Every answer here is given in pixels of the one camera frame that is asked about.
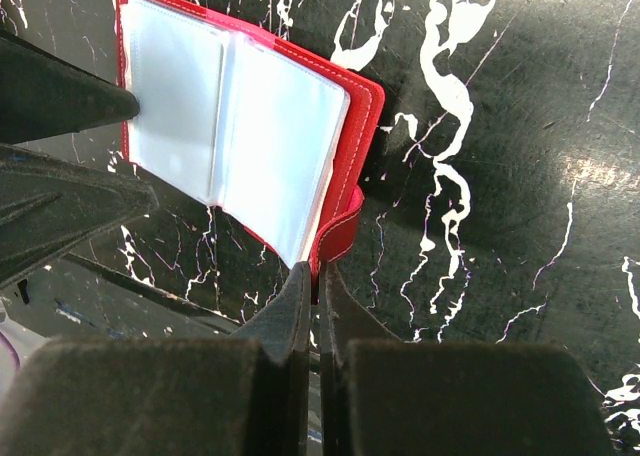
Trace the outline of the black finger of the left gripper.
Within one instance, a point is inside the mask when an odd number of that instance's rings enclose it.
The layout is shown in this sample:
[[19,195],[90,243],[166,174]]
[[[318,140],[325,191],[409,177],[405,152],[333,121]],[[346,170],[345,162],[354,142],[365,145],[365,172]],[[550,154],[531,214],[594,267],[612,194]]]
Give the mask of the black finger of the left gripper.
[[120,123],[139,110],[129,91],[1,32],[2,143],[18,144]]
[[3,144],[1,286],[157,208],[152,186],[133,176]]

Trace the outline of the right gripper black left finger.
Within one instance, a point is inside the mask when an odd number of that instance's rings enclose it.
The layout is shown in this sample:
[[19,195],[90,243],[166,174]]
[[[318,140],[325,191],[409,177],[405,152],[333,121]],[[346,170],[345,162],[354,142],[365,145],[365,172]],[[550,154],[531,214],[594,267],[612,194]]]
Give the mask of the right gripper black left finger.
[[303,455],[311,270],[225,338],[58,338],[1,405],[5,455]]

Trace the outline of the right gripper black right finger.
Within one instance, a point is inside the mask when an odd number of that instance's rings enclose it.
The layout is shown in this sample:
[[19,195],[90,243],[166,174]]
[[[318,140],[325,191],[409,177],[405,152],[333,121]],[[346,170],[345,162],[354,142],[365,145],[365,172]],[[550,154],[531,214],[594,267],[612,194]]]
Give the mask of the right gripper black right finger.
[[610,455],[590,382],[548,345],[406,343],[318,280],[327,455]]

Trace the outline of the red leather card holder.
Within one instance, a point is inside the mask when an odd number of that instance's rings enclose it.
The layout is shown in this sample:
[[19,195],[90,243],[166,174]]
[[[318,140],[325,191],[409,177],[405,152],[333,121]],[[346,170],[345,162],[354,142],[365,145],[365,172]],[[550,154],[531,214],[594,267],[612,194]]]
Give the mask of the red leather card holder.
[[235,218],[287,265],[352,247],[380,85],[185,0],[115,0],[122,153]]

